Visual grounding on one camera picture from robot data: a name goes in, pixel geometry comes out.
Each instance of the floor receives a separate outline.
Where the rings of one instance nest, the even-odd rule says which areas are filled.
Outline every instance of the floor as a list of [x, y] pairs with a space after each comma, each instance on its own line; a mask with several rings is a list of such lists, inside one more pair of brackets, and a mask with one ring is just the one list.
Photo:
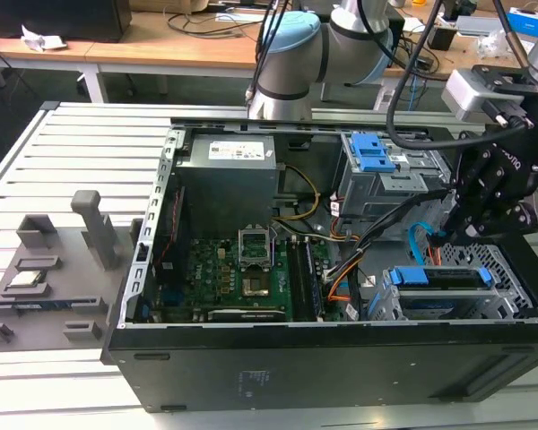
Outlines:
[[[16, 73], [4, 71], [6, 86], [0, 89], [0, 160], [36, 114], [43, 100], [89, 101], [76, 90], [77, 73], [40, 70], [18, 72], [22, 73], [23, 80], [38, 97], [20, 82]], [[154, 76], [140, 74], [132, 76], [137, 92], [130, 97], [127, 94], [129, 83], [124, 75], [109, 73], [104, 77], [109, 101], [113, 103], [242, 106], [248, 86], [248, 79], [170, 76], [169, 94], [161, 96]], [[314, 107], [371, 109], [377, 89], [375, 85], [358, 88], [333, 85], [331, 101], [324, 103], [319, 100], [320, 86], [314, 85], [310, 97]], [[407, 110], [408, 107], [408, 101], [399, 102], [399, 109]], [[447, 111], [438, 89], [428, 89], [418, 102], [418, 107], [412, 107], [416, 110]]]

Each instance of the computer tower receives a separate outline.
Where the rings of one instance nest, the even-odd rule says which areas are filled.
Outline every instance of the computer tower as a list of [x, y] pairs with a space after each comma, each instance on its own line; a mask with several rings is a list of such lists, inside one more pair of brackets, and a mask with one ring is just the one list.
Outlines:
[[117, 42], [132, 20], [128, 0], [0, 0], [0, 38], [19, 38], [22, 25], [44, 36]]

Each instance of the metal slotted table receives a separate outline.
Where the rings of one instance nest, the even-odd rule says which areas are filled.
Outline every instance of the metal slotted table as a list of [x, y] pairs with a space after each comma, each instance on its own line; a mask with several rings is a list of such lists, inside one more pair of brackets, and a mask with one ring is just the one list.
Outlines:
[[[172, 116], [244, 117], [245, 110], [45, 104], [0, 164], [0, 279], [19, 244], [15, 229], [25, 213], [48, 213], [56, 227], [82, 226], [70, 209], [77, 189], [97, 189], [100, 209], [116, 226], [140, 217]], [[382, 123], [384, 114], [316, 109], [314, 118]], [[396, 119], [446, 126], [452, 134], [479, 129], [449, 114]], [[538, 253], [538, 236], [529, 241]], [[104, 366], [99, 357], [97, 349], [0, 353], [0, 428], [538, 428], [538, 368], [475, 404], [150, 415], [117, 367]]]

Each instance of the blue cable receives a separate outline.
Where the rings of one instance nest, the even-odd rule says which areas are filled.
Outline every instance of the blue cable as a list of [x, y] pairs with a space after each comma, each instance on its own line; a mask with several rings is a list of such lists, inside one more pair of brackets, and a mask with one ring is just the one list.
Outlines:
[[409, 108], [407, 109], [409, 112], [411, 111], [411, 108], [412, 108], [412, 102], [414, 101], [415, 93], [416, 93], [416, 74], [412, 78], [412, 95], [411, 95], [411, 99], [409, 100]]
[[409, 246], [411, 247], [412, 255], [420, 266], [424, 266], [424, 258], [422, 258], [421, 250], [419, 249], [419, 246], [416, 243], [416, 239], [414, 238], [414, 232], [416, 231], [417, 227], [424, 228], [430, 235], [434, 234], [434, 230], [432, 229], [430, 224], [427, 224], [424, 221], [415, 222], [409, 227]]

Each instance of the motherboard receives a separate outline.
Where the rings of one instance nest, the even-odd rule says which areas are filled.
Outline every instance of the motherboard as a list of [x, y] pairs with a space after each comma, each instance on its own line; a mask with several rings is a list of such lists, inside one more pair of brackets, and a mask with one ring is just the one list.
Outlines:
[[[298, 247], [310, 250], [310, 260], [298, 261]], [[320, 276], [330, 264], [327, 244], [319, 240], [294, 244], [290, 238], [275, 237], [267, 249], [269, 264], [264, 267], [243, 263], [244, 257], [264, 258], [265, 241], [258, 237], [244, 241], [242, 247], [237, 238], [192, 239], [185, 282], [164, 283], [154, 309], [166, 323], [313, 320], [313, 300], [308, 297], [321, 295]], [[314, 286], [306, 282], [306, 271]]]

